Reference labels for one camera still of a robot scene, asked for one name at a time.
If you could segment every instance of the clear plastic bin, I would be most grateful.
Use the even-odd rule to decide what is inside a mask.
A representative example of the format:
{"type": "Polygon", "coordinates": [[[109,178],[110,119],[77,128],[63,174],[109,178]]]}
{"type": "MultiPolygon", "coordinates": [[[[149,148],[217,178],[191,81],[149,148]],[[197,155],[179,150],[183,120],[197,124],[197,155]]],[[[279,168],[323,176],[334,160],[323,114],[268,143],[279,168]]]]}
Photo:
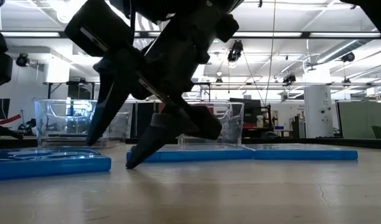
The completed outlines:
{"type": "MultiPolygon", "coordinates": [[[[95,107],[96,100],[36,100],[38,146],[86,146],[95,107]]],[[[131,131],[131,119],[132,105],[124,104],[95,146],[124,141],[131,131]]]]}
{"type": "Polygon", "coordinates": [[[242,144],[243,127],[243,103],[193,103],[191,105],[203,105],[208,107],[222,124],[222,131],[217,140],[201,139],[185,134],[178,137],[179,150],[203,150],[203,149],[235,149],[242,144]]]}

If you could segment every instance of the transparent plastic container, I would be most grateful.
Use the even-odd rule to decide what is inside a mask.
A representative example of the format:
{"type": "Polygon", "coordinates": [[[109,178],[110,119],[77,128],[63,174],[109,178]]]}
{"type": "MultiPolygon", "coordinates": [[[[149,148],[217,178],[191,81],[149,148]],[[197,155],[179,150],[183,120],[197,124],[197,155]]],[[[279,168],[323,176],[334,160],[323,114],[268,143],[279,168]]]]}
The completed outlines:
{"type": "MultiPolygon", "coordinates": [[[[190,105],[203,105],[208,107],[210,112],[216,116],[222,125],[221,134],[217,140],[201,139],[185,134],[178,137],[178,150],[225,150],[237,149],[242,144],[243,127],[243,103],[234,102],[208,102],[194,103],[190,105]]],[[[167,146],[164,149],[175,149],[167,146]]]]}
{"type": "MultiPolygon", "coordinates": [[[[96,100],[36,100],[39,147],[86,146],[96,100]]],[[[115,146],[129,137],[132,104],[124,104],[95,147],[115,146]]]]}

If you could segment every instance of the table surface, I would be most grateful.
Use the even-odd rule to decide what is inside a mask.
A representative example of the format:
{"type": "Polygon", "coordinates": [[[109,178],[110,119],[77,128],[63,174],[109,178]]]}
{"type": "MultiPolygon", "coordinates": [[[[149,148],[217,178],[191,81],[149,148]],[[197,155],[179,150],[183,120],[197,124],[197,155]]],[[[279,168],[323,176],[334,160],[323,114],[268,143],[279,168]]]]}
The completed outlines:
{"type": "Polygon", "coordinates": [[[381,223],[381,150],[359,149],[354,162],[187,162],[136,170],[125,169],[124,145],[101,152],[113,159],[111,172],[0,182],[0,223],[381,223]]]}

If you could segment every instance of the ceiling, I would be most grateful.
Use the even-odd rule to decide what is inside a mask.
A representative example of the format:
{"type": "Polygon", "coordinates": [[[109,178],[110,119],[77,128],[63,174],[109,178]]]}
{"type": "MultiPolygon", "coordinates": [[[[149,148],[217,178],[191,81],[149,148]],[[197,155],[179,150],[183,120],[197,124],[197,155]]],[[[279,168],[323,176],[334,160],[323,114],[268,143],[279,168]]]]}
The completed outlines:
{"type": "MultiPolygon", "coordinates": [[[[62,31],[71,16],[84,3],[84,0],[7,0],[0,10],[0,29],[3,31],[62,31]]],[[[350,9],[349,4],[338,0],[245,0],[233,11],[240,25],[239,31],[324,31],[324,32],[368,32],[375,29],[369,18],[359,7],[350,9]]],[[[145,18],[138,16],[136,30],[161,30],[145,18]]],[[[136,39],[135,46],[142,48],[150,39],[136,39]]],[[[235,39],[227,43],[216,40],[211,48],[210,62],[205,66],[205,80],[214,82],[220,72],[224,82],[273,82],[286,74],[289,65],[298,81],[303,79],[303,62],[308,55],[319,55],[345,40],[325,39],[242,39],[244,53],[235,68],[227,62],[228,50],[235,39]]],[[[98,80],[92,65],[98,58],[82,54],[68,39],[7,39],[14,46],[45,46],[58,51],[79,65],[80,71],[74,76],[88,80],[98,80]]],[[[355,61],[345,63],[333,61],[328,65],[332,81],[341,82],[344,77],[361,74],[381,65],[381,40],[374,40],[353,51],[355,61]]],[[[381,70],[360,76],[355,82],[381,80],[381,70]]]]}

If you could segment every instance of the blue plastic base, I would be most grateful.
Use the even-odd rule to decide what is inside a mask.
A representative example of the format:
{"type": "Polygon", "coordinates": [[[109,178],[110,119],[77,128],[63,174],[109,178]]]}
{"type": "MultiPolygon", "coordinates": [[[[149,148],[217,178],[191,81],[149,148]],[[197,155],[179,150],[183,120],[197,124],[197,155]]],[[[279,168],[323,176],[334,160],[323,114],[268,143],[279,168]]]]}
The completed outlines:
{"type": "Polygon", "coordinates": [[[85,172],[106,172],[111,159],[93,149],[0,150],[0,180],[85,172]]]}
{"type": "Polygon", "coordinates": [[[147,158],[145,162],[187,162],[187,161],[217,161],[230,159],[269,159],[269,160],[357,160],[356,150],[342,150],[331,148],[316,148],[309,145],[291,145],[283,147],[269,147],[269,149],[254,149],[253,147],[236,147],[217,149],[212,146],[197,146],[195,149],[174,150],[161,149],[147,158]]]}

